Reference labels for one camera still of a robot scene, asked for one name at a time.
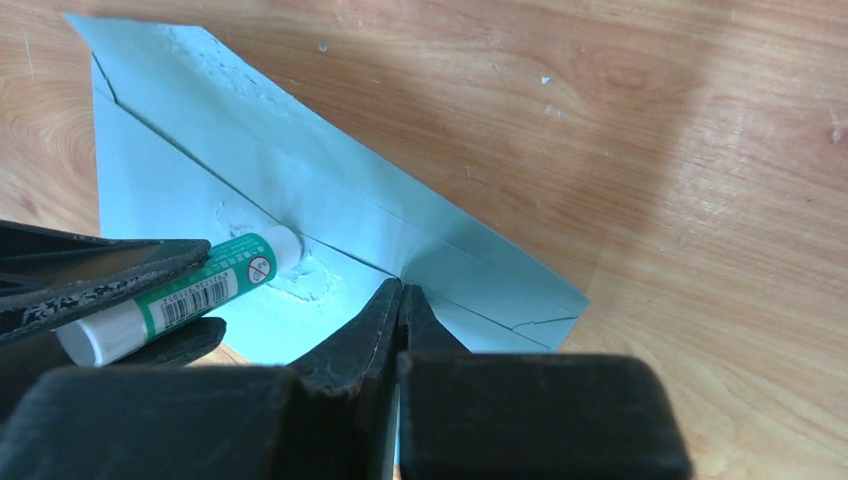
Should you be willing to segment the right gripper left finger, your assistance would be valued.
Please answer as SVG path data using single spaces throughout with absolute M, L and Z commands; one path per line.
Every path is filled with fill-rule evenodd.
M 5 479 L 388 479 L 402 284 L 284 367 L 64 367 L 1 427 Z

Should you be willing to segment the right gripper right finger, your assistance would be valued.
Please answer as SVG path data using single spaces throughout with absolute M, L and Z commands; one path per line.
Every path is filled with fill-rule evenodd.
M 671 402 L 643 361 L 468 351 L 404 288 L 397 358 L 405 479 L 689 479 Z

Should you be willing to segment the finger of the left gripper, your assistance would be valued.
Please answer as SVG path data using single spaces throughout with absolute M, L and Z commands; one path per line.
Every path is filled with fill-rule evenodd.
M 203 317 L 119 360 L 123 364 L 186 366 L 217 348 L 226 333 L 221 318 Z M 72 361 L 52 331 L 1 348 L 1 416 L 8 417 L 44 373 Z
M 1 223 L 1 345 L 132 299 L 206 263 L 203 239 L 114 240 Z

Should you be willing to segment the white green glue stick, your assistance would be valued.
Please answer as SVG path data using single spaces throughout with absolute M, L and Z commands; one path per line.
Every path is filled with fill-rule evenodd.
M 284 226 L 213 246 L 206 263 L 154 290 L 56 330 L 77 365 L 118 361 L 296 266 L 303 247 Z

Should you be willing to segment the grey-green envelope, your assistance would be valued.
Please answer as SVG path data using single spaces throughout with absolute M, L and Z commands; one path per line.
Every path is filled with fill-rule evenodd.
M 199 26 L 67 14 L 91 52 L 101 233 L 220 243 L 272 225 L 294 269 L 218 310 L 225 344 L 288 363 L 395 277 L 478 352 L 552 352 L 588 298 L 324 120 Z

